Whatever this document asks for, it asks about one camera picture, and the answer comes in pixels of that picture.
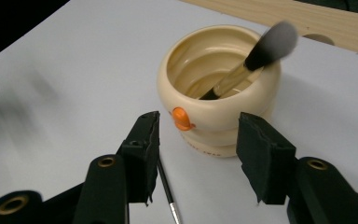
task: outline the brush bristles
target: brush bristles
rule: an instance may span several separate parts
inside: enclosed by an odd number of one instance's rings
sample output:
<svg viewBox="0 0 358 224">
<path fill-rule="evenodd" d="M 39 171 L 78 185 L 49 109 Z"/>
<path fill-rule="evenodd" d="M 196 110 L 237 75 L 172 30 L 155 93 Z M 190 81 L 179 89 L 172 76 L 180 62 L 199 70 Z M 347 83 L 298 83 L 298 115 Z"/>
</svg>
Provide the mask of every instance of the brush bristles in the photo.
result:
<svg viewBox="0 0 358 224">
<path fill-rule="evenodd" d="M 281 21 L 263 34 L 244 62 L 254 71 L 274 63 L 290 54 L 297 42 L 296 28 L 287 21 Z"/>
</svg>

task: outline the brush holder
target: brush holder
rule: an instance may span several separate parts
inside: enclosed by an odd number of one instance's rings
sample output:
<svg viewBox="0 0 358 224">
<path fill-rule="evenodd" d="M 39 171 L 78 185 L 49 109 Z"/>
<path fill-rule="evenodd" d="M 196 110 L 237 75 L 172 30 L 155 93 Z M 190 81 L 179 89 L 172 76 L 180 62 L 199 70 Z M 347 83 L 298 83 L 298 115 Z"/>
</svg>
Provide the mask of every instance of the brush holder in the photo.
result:
<svg viewBox="0 0 358 224">
<path fill-rule="evenodd" d="M 184 36 L 163 58 L 158 96 L 193 148 L 215 157 L 236 156 L 240 113 L 270 120 L 281 76 L 279 62 L 254 71 L 217 100 L 198 100 L 243 63 L 259 38 L 240 26 L 205 27 Z"/>
</svg>

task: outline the white table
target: white table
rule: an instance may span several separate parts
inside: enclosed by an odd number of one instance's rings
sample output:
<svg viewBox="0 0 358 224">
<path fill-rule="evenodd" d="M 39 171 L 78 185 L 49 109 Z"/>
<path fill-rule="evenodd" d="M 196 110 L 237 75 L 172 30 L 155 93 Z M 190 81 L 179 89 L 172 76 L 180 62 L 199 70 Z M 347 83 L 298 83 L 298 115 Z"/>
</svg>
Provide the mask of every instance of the white table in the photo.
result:
<svg viewBox="0 0 358 224">
<path fill-rule="evenodd" d="M 136 119 L 158 110 L 160 151 L 183 223 L 288 223 L 257 204 L 238 158 L 189 147 L 159 101 L 159 63 L 182 36 L 216 24 L 268 27 L 179 1 L 72 0 L 0 53 L 0 197 L 46 200 L 116 153 Z M 301 38 L 282 61 L 272 124 L 297 157 L 330 161 L 358 191 L 358 53 Z M 160 180 L 131 224 L 173 223 Z"/>
</svg>

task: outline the wooden board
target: wooden board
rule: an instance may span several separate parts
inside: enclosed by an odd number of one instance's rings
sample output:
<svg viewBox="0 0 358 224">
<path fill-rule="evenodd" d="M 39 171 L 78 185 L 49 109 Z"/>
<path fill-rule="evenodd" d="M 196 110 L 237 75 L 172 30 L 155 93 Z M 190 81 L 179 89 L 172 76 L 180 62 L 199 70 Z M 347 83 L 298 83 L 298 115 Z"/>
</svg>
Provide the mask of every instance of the wooden board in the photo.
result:
<svg viewBox="0 0 358 224">
<path fill-rule="evenodd" d="M 287 20 L 300 35 L 325 35 L 336 46 L 358 52 L 358 13 L 292 0 L 182 1 L 267 26 Z"/>
</svg>

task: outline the calligraphy brush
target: calligraphy brush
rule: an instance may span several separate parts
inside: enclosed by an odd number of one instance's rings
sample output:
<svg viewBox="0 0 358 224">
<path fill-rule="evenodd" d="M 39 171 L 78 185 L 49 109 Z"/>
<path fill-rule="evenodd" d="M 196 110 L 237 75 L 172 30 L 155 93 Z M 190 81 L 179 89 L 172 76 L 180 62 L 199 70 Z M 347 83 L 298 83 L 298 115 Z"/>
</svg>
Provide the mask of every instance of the calligraphy brush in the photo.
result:
<svg viewBox="0 0 358 224">
<path fill-rule="evenodd" d="M 281 21 L 264 33 L 243 63 L 231 70 L 217 82 L 200 100 L 216 100 L 240 84 L 254 70 L 277 62 L 290 54 L 296 46 L 296 28 L 287 21 Z"/>
</svg>

